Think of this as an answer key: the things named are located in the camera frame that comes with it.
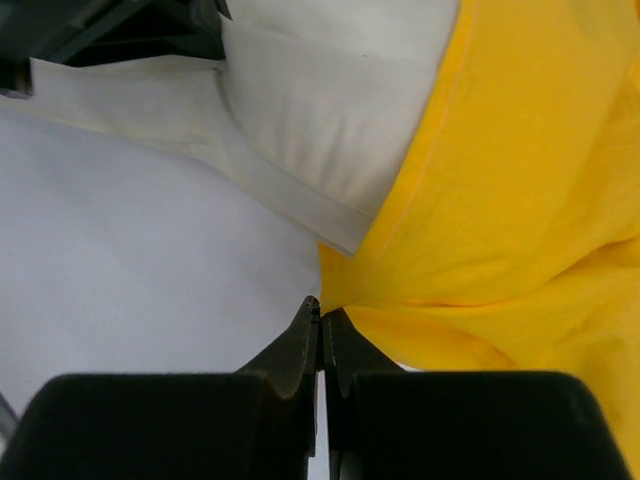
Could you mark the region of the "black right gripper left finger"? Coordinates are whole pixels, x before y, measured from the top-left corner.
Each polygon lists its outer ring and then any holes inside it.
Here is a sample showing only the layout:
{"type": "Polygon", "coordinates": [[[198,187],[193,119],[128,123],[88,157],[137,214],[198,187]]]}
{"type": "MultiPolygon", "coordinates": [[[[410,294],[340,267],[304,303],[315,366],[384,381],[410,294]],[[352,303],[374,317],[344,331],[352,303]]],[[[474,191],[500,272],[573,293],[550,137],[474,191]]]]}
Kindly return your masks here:
{"type": "Polygon", "coordinates": [[[5,479],[304,479],[316,443],[319,304],[232,373],[68,374],[33,397],[5,479]]]}

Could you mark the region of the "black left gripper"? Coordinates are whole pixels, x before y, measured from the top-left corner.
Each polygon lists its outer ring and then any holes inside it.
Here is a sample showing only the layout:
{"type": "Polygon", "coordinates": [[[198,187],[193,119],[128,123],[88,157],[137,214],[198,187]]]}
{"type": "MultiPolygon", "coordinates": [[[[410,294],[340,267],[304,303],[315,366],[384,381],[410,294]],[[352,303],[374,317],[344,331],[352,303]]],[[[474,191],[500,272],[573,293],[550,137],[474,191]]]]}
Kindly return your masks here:
{"type": "Polygon", "coordinates": [[[230,18],[225,1],[3,1],[1,94],[34,95],[35,59],[72,67],[162,55],[220,60],[230,18]]]}

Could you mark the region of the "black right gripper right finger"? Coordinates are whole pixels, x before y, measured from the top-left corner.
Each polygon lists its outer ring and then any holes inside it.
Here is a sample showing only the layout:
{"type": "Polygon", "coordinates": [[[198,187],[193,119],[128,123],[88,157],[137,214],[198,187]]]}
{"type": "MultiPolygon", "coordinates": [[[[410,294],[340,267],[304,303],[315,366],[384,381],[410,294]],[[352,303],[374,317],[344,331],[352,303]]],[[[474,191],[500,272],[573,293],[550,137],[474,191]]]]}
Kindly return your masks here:
{"type": "Polygon", "coordinates": [[[322,320],[334,479],[627,479],[602,411],[550,371],[408,372],[341,310],[322,320]]]}

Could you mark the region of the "yellow cartoon pillowcase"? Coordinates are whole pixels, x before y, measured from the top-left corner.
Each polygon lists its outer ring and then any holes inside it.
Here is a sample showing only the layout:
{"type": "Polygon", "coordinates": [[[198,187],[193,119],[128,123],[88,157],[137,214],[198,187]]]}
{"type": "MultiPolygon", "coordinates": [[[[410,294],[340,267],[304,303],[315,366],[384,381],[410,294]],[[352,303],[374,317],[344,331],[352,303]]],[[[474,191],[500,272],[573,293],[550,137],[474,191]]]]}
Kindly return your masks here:
{"type": "Polygon", "coordinates": [[[556,370],[639,471],[639,5],[464,1],[395,183],[321,307],[415,368],[556,370]]]}

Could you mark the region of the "cream printed pillow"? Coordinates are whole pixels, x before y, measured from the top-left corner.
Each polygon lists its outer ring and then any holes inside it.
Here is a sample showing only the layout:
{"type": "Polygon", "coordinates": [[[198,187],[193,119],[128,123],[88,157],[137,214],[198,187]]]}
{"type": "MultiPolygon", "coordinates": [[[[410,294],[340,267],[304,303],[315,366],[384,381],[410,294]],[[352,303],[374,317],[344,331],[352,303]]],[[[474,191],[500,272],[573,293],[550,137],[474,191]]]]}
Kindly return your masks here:
{"type": "Polygon", "coordinates": [[[34,62],[6,110],[219,169],[275,213],[357,251],[416,133],[456,1],[233,1],[225,56],[34,62]]]}

